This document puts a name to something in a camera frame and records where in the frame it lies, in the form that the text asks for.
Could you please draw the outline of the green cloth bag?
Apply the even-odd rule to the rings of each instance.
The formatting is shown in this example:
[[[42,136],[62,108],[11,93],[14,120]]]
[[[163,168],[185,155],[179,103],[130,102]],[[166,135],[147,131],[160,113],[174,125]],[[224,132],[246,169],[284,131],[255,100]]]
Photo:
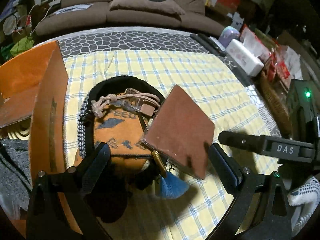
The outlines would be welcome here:
[[[32,37],[26,36],[19,40],[10,50],[10,53],[13,57],[28,51],[34,45],[34,40]]]

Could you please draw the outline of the brown sofa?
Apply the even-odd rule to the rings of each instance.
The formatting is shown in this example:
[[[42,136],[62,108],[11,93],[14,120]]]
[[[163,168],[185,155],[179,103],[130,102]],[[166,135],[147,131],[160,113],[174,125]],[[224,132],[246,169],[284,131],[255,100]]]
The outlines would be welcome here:
[[[98,26],[153,26],[220,36],[224,27],[205,15],[204,0],[61,0],[61,10],[36,27],[52,36]]]

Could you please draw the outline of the yellow plaid cloth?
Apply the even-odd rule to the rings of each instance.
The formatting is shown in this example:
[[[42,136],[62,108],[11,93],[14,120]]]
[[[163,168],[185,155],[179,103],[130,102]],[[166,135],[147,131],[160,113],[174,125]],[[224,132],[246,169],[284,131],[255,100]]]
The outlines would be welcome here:
[[[222,131],[270,135],[253,87],[218,57],[163,50],[70,56],[67,166],[109,145],[120,186],[98,202],[112,239],[205,239],[233,201],[208,159]]]

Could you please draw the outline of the black remote control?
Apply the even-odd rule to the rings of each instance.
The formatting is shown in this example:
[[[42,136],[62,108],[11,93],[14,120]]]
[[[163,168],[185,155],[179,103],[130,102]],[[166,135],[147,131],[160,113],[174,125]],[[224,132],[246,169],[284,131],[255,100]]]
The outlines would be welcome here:
[[[209,37],[203,34],[190,34],[190,37],[208,50],[215,56],[225,57],[226,52],[223,51],[217,44],[215,44]]]

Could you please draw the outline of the brown sofa cushion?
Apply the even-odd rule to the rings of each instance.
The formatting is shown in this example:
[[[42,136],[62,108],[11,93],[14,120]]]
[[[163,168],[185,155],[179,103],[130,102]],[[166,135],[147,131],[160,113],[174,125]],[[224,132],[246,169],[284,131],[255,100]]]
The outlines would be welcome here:
[[[113,0],[110,10],[135,10],[163,15],[184,15],[185,11],[173,0],[153,2],[148,0]]]

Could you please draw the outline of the grey knit glove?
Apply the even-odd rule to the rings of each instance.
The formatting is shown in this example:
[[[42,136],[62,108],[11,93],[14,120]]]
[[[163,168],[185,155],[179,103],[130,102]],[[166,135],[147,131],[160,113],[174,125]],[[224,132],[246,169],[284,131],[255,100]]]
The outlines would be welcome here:
[[[1,140],[1,208],[11,220],[27,211],[32,192],[28,141]]]

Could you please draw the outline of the white gloved hand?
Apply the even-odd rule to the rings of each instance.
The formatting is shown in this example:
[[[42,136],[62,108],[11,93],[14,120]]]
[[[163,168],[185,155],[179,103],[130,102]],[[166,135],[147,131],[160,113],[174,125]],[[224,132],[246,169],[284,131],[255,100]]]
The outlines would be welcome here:
[[[299,232],[313,215],[319,204],[319,181],[310,176],[303,185],[288,195],[289,206],[294,207],[291,218],[292,232]]]

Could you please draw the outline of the orange cardboard box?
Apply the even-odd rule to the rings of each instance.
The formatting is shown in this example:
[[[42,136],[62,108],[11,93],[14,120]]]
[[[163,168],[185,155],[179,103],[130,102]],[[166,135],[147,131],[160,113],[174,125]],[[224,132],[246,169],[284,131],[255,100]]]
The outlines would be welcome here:
[[[1,66],[1,127],[30,119],[31,181],[66,170],[63,113],[68,74],[60,46],[53,41],[34,47]],[[83,239],[66,194],[52,190],[49,200],[30,200],[26,218],[14,224],[26,239]]]

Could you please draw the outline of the brown clear-cased notebook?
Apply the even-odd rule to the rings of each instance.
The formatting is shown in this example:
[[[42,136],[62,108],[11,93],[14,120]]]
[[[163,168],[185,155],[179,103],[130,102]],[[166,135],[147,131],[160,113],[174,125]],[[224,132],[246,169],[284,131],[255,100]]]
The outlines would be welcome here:
[[[215,125],[183,88],[174,85],[141,142],[184,173],[204,180]]]

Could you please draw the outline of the blue tassel with gold cap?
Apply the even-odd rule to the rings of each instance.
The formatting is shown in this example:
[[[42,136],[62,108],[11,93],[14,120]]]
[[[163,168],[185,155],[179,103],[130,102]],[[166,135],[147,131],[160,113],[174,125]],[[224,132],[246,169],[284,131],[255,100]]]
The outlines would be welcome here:
[[[184,195],[189,190],[189,185],[166,170],[161,156],[157,151],[152,151],[151,154],[159,167],[161,175],[157,196],[163,199],[177,199]]]

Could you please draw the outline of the purple round container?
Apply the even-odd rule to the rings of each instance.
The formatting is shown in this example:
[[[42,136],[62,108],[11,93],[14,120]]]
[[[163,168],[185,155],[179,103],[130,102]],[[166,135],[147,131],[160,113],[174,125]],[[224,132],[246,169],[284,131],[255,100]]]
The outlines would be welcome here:
[[[240,37],[240,33],[238,30],[236,30],[235,28],[233,28],[231,26],[227,26],[227,27],[225,27],[225,29],[223,29],[218,41],[225,48],[227,48],[227,46],[230,44],[231,40],[233,40],[233,39],[238,40],[239,37]]]

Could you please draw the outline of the white rectangular box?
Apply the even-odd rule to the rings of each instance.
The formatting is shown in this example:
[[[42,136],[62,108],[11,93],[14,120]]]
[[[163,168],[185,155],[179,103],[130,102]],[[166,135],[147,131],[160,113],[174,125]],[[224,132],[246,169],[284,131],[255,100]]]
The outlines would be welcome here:
[[[232,39],[226,52],[250,77],[255,77],[262,70],[264,64],[236,39]]]

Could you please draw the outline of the white papers on sofa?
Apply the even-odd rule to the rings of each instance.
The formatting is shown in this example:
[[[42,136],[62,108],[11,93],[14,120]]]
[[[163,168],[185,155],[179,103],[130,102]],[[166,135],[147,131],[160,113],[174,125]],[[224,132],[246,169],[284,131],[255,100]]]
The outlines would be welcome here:
[[[72,5],[70,7],[61,8],[54,12],[55,15],[63,14],[66,12],[73,12],[73,11],[80,11],[80,10],[87,10],[92,6],[92,4],[78,4]]]

